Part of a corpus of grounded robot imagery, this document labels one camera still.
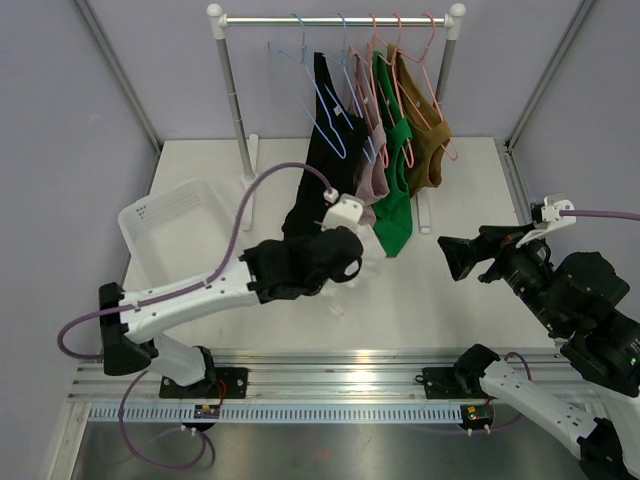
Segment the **green tank top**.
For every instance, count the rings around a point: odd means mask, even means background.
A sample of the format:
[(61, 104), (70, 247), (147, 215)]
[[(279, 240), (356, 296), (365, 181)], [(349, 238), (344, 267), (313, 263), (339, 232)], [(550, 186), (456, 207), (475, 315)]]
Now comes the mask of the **green tank top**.
[(387, 136), (389, 166), (385, 176), (389, 194), (373, 205), (376, 214), (374, 232), (387, 257), (397, 257), (413, 232), (413, 220), (408, 182), (405, 178), (405, 157), (402, 147), (412, 139), (409, 123), (400, 117), (391, 68), (382, 52), (374, 52), (374, 75), (384, 130)]

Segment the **mauve pink tank top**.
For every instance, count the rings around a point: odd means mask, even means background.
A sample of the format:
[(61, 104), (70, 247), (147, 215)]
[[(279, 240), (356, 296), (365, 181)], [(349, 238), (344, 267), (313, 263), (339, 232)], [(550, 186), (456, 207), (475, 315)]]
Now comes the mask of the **mauve pink tank top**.
[(356, 193), (364, 204), (361, 224), (374, 226), (376, 214), (373, 205), (389, 194), (389, 186), (385, 176), (385, 169), (380, 164), (371, 165), (364, 154), (356, 174)]

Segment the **black tank top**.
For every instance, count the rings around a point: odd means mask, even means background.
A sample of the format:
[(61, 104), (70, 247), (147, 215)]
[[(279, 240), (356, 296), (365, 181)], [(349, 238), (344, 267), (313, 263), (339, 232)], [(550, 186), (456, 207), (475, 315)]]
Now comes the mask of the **black tank top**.
[[(340, 194), (356, 193), (356, 170), (364, 155), (369, 136), (364, 119), (347, 111), (335, 91), (324, 54), (314, 54), (316, 117), (307, 151), (306, 164), (321, 172)], [(304, 171), (295, 203), (285, 217), (282, 232), (286, 238), (317, 235), (329, 208), (324, 183)]]

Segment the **white tank top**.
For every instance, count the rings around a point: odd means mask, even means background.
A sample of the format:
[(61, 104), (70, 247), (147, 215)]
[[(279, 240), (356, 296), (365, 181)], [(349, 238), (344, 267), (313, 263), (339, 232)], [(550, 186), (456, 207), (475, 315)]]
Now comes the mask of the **white tank top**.
[(339, 303), (343, 291), (359, 289), (366, 282), (378, 276), (382, 269), (386, 253), (371, 225), (359, 225), (356, 234), (361, 241), (364, 252), (357, 275), (344, 283), (329, 280), (320, 292), (322, 304), (337, 318), (344, 315)]

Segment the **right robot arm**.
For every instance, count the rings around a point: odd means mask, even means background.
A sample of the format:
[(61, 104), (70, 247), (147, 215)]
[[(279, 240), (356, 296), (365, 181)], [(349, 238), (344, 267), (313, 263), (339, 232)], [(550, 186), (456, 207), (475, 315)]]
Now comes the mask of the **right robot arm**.
[(597, 391), (605, 416), (580, 410), (519, 375), (491, 349), (475, 344), (454, 363), (456, 389), (507, 403), (558, 440), (590, 479), (639, 476), (639, 324), (617, 304), (629, 285), (598, 252), (575, 252), (558, 267), (533, 225), (482, 226), (474, 239), (438, 239), (460, 281), (484, 261), (479, 281), (504, 281), (561, 355)]

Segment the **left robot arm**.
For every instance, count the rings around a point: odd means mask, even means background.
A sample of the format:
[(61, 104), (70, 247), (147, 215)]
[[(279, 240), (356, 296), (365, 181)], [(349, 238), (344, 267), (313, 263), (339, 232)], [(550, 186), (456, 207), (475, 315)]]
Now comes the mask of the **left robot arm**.
[(103, 372), (118, 377), (152, 371), (195, 398), (216, 385), (209, 349), (187, 346), (168, 330), (215, 313), (318, 294), (332, 281), (354, 279), (364, 247), (346, 227), (317, 235), (265, 240), (232, 259), (212, 279), (204, 275), (152, 292), (126, 292), (111, 283), (99, 290)]

